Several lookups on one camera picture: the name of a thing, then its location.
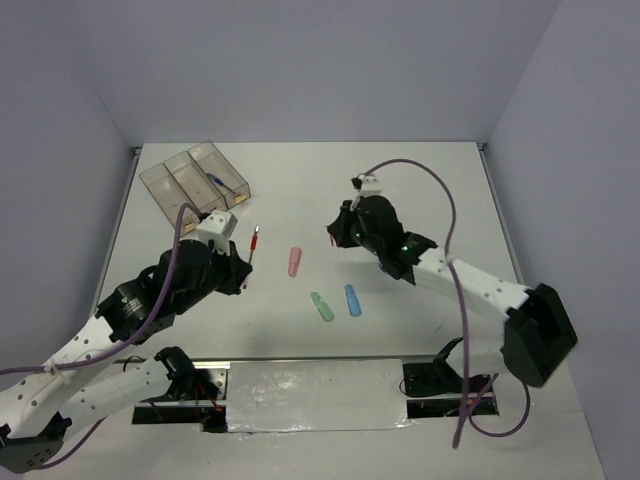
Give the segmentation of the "green correction tape case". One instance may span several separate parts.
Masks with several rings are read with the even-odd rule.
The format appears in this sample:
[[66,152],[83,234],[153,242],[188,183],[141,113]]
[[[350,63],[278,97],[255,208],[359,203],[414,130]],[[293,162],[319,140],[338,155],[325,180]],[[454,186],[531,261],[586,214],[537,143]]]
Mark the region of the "green correction tape case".
[[325,322],[331,322],[334,320],[335,314],[318,292],[313,291],[310,294],[310,298],[317,312]]

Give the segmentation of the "red gel pen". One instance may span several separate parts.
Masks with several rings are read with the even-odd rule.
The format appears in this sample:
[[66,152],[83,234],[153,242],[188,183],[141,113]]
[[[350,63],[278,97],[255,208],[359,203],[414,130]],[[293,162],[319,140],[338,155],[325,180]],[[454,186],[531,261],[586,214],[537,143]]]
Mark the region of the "red gel pen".
[[[252,265],[253,262],[253,257],[255,254],[255,250],[258,244],[258,239],[259,239],[259,230],[260,230],[260,226],[258,224],[255,225],[254,229],[253,229],[253,233],[251,236],[251,242],[250,242],[250,247],[249,247],[249,256],[248,256],[248,260],[247,263],[249,265]],[[243,284],[243,289],[246,290],[247,286],[248,286],[248,279],[249,277],[247,276],[245,279],[245,282]]]

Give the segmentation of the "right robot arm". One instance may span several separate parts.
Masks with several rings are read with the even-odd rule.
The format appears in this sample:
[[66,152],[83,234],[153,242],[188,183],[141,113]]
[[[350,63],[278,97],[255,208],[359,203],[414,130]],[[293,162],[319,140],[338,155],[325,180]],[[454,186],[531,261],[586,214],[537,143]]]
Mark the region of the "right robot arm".
[[511,283],[447,256],[435,241],[405,230],[383,196],[344,201],[327,231],[337,247],[362,247],[387,275],[444,295],[485,321],[486,338],[466,332],[436,354],[435,380],[446,391],[504,373],[541,388],[577,344],[555,289]]

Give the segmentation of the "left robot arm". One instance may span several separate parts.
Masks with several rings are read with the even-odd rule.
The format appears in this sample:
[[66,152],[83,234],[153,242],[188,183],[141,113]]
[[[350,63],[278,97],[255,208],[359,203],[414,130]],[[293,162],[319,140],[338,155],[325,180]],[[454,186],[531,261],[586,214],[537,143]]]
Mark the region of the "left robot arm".
[[9,367],[22,380],[1,393],[1,465],[24,474],[57,465],[55,455],[85,427],[139,401],[220,397],[220,382],[179,347],[165,347],[143,363],[97,382],[113,361],[170,328],[177,316],[211,293],[238,295],[252,267],[233,242],[183,240],[157,265],[119,285],[84,327],[37,366]]

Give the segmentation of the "blue correction tape case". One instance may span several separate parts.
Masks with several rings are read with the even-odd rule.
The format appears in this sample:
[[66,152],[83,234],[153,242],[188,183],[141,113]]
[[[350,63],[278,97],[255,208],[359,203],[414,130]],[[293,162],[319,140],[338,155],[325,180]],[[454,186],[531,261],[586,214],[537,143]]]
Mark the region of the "blue correction tape case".
[[346,284],[344,291],[350,315],[359,317],[362,314],[362,310],[355,288],[351,284]]

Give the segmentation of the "silver tape sheet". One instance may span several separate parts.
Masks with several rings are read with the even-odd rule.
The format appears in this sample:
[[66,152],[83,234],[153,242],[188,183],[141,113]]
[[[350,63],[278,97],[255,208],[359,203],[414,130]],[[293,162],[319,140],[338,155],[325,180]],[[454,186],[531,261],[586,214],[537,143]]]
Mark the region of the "silver tape sheet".
[[234,433],[405,428],[398,359],[233,363],[226,392]]

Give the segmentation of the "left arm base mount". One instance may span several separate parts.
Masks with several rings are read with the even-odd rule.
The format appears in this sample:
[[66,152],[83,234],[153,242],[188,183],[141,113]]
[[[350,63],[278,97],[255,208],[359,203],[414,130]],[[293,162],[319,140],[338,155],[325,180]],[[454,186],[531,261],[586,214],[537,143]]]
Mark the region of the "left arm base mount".
[[135,405],[133,425],[197,425],[202,432],[227,432],[227,391],[230,366],[194,362],[179,347],[166,347],[153,357],[169,381],[162,395]]

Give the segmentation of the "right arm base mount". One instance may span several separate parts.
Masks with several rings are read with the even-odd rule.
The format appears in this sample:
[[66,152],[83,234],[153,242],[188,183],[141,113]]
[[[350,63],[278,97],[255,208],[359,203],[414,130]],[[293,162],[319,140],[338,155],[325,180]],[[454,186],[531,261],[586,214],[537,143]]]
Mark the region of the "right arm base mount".
[[407,398],[409,419],[459,416],[463,380],[447,360],[461,342],[461,337],[454,338],[431,360],[410,361],[402,365],[403,378],[398,389]]

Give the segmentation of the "blue gel pen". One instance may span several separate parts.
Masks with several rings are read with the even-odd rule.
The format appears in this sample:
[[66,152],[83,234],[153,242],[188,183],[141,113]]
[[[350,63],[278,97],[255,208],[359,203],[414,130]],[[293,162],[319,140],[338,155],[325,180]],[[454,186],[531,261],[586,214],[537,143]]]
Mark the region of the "blue gel pen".
[[218,185],[219,187],[223,187],[224,189],[226,189],[229,192],[234,192],[235,189],[229,187],[228,185],[226,185],[219,177],[215,176],[213,173],[206,173],[207,177],[216,185]]

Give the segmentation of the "clear three-compartment organizer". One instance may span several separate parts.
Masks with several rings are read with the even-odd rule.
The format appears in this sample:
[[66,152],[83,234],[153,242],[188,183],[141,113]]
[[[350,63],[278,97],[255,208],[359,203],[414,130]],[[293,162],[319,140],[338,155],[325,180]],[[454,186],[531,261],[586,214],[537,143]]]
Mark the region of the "clear three-compartment organizer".
[[[206,173],[213,173],[235,191],[219,187]],[[251,197],[248,181],[210,141],[143,171],[139,178],[171,225],[181,227],[183,236],[212,211],[229,210]]]

